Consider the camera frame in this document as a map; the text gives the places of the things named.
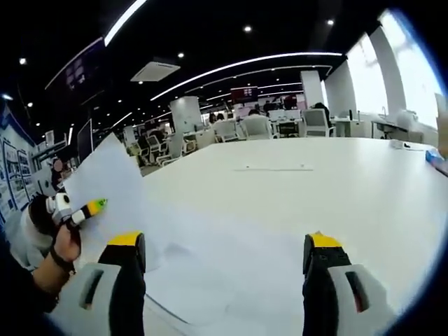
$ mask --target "white pillar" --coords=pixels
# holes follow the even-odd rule
[[[173,113],[174,129],[180,133],[194,132],[195,125],[202,125],[197,97],[181,97],[169,103]]]
[[[327,79],[325,89],[328,98],[330,115],[337,116],[343,111],[349,111],[356,115],[356,98],[350,68],[347,61],[339,65]]]
[[[309,108],[316,103],[323,103],[323,93],[319,73],[313,71],[301,71],[302,86],[305,93],[305,100]]]
[[[132,126],[126,126],[123,129],[123,136],[125,138],[126,147],[129,147],[134,142],[137,142],[137,139],[135,139],[134,135],[134,128]]]
[[[370,35],[379,67],[383,74],[384,87],[386,88],[388,113],[398,113],[401,109],[406,109],[405,90],[401,81],[400,70],[392,51],[392,47],[387,40],[386,35],[381,27],[377,28]]]

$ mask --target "white table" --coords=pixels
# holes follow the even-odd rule
[[[334,236],[352,263],[383,283],[399,313],[431,273],[446,230],[448,178],[424,156],[378,139],[240,141],[199,150],[144,183],[153,201],[214,218],[231,214],[272,234]],[[294,170],[300,164],[313,170]],[[247,166],[266,170],[241,171]]]

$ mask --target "ceiling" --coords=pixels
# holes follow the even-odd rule
[[[385,8],[383,1],[355,0],[277,0],[264,5],[256,0],[147,0],[106,48],[101,64],[104,81],[98,87],[104,92],[82,107],[56,107],[45,86],[77,53],[106,35],[133,2],[82,1],[58,8],[32,1],[26,15],[21,8],[11,9],[19,14],[13,28],[5,28],[14,33],[7,37],[8,66],[1,75],[0,90],[14,98],[11,109],[36,141],[48,130],[68,132],[71,124],[76,134],[89,114],[94,128],[100,130],[129,112],[133,114],[119,127],[140,123],[168,111],[171,100],[192,89],[189,95],[198,95],[201,104],[207,105],[220,101],[208,98],[249,83],[259,87],[298,83],[301,69],[317,69],[324,79],[344,57],[282,57],[235,66],[151,101],[189,78],[235,62],[309,51],[344,54],[362,33],[377,27],[376,19]],[[243,30],[246,25],[252,27],[250,33]],[[177,57],[180,52],[185,55],[182,59]],[[20,57],[27,58],[26,65],[19,64]],[[181,69],[159,82],[130,82],[153,57],[175,62]],[[265,92],[282,88],[301,90],[301,85],[271,87]]]

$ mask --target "computer screen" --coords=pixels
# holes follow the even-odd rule
[[[258,100],[258,87],[238,87],[230,90],[233,104],[256,102]]]
[[[89,119],[78,133],[79,162],[84,161],[91,152],[93,152],[92,119]]]

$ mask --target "office chair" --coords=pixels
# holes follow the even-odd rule
[[[237,123],[235,120],[215,122],[213,129],[216,133],[216,142],[229,142],[238,140]]]
[[[302,110],[305,137],[329,137],[335,134],[335,127],[329,127],[325,110],[313,108]]]
[[[155,135],[148,137],[150,162],[154,163],[155,158],[159,155],[164,155],[167,152],[167,143],[160,143]]]
[[[278,136],[272,132],[271,123],[266,117],[255,115],[241,121],[246,140],[275,139]]]
[[[168,154],[160,156],[156,159],[157,164],[162,167],[182,157],[182,154],[186,150],[186,145],[183,142],[183,134],[174,133],[167,140],[167,146],[168,146]]]

